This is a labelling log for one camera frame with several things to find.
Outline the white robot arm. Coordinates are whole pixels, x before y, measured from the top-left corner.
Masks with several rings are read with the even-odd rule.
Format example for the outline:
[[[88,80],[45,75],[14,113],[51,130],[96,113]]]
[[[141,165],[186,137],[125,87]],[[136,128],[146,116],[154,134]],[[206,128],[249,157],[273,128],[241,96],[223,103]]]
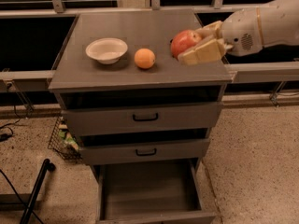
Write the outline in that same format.
[[[203,40],[178,55],[184,65],[242,57],[276,45],[299,45],[299,0],[274,0],[238,10],[225,21],[195,30]]]

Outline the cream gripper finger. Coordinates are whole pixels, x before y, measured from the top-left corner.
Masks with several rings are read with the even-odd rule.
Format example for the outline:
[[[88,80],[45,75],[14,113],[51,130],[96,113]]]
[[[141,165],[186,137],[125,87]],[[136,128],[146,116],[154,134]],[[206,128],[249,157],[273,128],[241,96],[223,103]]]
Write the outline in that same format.
[[[223,39],[213,38],[180,53],[178,61],[183,65],[216,62],[221,60],[227,51],[233,47],[233,45],[225,43]]]
[[[222,38],[221,27],[222,21],[214,21],[209,25],[196,29],[195,33],[199,35],[202,39],[208,36],[212,36],[214,38]]]

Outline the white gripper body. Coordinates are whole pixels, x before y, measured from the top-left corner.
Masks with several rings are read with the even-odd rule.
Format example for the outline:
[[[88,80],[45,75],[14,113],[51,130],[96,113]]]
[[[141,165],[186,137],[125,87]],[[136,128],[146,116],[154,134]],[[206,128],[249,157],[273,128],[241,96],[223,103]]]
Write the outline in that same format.
[[[248,8],[230,15],[221,26],[221,36],[230,48],[228,53],[242,57],[258,53],[263,48],[260,9]]]

